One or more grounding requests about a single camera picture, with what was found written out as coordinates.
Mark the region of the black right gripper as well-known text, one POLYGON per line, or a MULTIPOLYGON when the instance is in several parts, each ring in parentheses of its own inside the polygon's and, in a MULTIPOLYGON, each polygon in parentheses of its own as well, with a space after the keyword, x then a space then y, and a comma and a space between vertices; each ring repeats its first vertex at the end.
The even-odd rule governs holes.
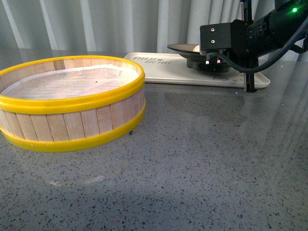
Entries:
MULTIPOLYGON (((230 59, 240 67, 254 68, 258 66, 258 59, 251 53, 248 45, 248 29, 253 24, 252 1, 240 0, 243 4, 243 20, 235 19, 231 22, 231 51, 230 59)), ((244 91, 256 92, 254 73, 244 73, 244 91)))

